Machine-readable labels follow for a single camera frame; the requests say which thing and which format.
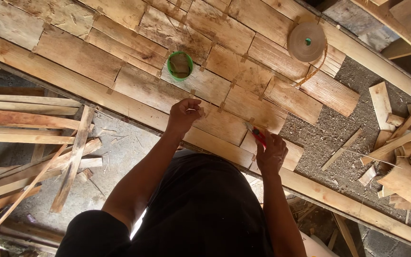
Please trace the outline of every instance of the person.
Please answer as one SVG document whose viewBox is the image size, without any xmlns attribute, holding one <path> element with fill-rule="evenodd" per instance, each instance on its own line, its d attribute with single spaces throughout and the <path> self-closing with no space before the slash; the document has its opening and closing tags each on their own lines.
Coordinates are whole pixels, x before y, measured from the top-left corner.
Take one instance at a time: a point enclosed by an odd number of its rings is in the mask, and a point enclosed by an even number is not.
<svg viewBox="0 0 411 257">
<path fill-rule="evenodd" d="M 176 152 L 200 117 L 200 103 L 174 104 L 160 140 L 118 182 L 101 210 L 72 219 L 56 256 L 306 256 L 278 174 L 286 143 L 267 131 L 267 148 L 257 142 L 261 208 L 231 163 L 187 149 Z"/>
</svg>

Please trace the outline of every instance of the green cup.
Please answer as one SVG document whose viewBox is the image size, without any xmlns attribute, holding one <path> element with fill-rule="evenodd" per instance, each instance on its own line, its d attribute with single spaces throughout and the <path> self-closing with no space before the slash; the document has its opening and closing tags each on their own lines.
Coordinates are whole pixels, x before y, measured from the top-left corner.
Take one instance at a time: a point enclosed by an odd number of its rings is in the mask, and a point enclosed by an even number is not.
<svg viewBox="0 0 411 257">
<path fill-rule="evenodd" d="M 174 56 L 174 55 L 178 55 L 178 54 L 185 54 L 186 55 L 186 61 L 188 62 L 188 67 L 190 67 L 190 72 L 188 73 L 188 76 L 186 76 L 185 78 L 182 78 L 182 79 L 177 78 L 176 76 L 174 76 L 172 74 L 172 70 L 171 70 L 171 62 L 170 62 L 171 57 Z M 191 57 L 183 51 L 173 52 L 168 58 L 168 71 L 176 81 L 183 81 L 183 80 L 187 79 L 190 76 L 191 72 L 193 72 L 193 60 L 191 60 Z"/>
</svg>

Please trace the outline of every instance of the concrete floor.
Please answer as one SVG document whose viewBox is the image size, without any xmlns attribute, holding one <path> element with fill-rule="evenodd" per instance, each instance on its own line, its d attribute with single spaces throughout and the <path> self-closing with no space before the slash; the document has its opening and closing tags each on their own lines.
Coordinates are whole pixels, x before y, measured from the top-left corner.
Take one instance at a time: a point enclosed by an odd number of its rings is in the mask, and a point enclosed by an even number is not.
<svg viewBox="0 0 411 257">
<path fill-rule="evenodd" d="M 34 86 L 29 81 L 25 81 L 0 70 L 0 86 L 14 85 Z M 145 130 L 99 113 L 95 113 L 93 123 L 95 124 L 95 129 L 91 136 L 99 135 L 104 145 L 87 157 L 93 158 L 102 155 L 104 166 L 90 168 L 94 176 L 88 182 L 83 183 L 79 180 L 74 182 L 61 213 L 49 213 L 50 205 L 61 184 L 61 178 L 57 177 L 44 181 L 41 191 L 36 196 L 22 201 L 11 214 L 13 218 L 29 222 L 27 215 L 31 214 L 37 220 L 37 225 L 64 232 L 71 219 L 80 212 L 90 209 L 100 209 L 117 182 L 150 151 L 159 139 L 159 137 Z M 102 129 L 114 130 L 116 133 L 111 134 L 111 132 L 103 131 Z M 115 138 L 114 136 L 128 137 L 111 144 L 111 141 Z M 31 144 L 0 143 L 0 167 L 25 164 L 30 160 L 32 151 L 33 145 Z M 262 202 L 262 181 L 248 175 L 245 176 L 252 185 L 256 196 Z M 320 213 L 320 211 L 313 212 L 304 219 L 303 222 L 310 222 L 309 224 L 315 223 L 315 235 L 319 235 L 319 238 L 323 240 L 323 242 L 328 243 L 335 224 L 323 222 L 325 220 L 323 218 L 318 219 L 317 215 L 320 215 Z M 347 220 L 347 224 L 352 230 L 355 244 L 358 248 L 361 245 L 359 250 L 360 256 L 411 257 L 410 246 L 397 242 L 379 232 L 372 231 L 350 220 Z M 301 226 L 301 230 L 306 229 L 306 231 L 303 232 L 308 235 L 310 234 L 310 232 L 308 232 L 309 228 L 307 225 L 304 227 Z M 341 236 L 338 237 L 334 252 L 341 257 L 351 256 Z"/>
</svg>

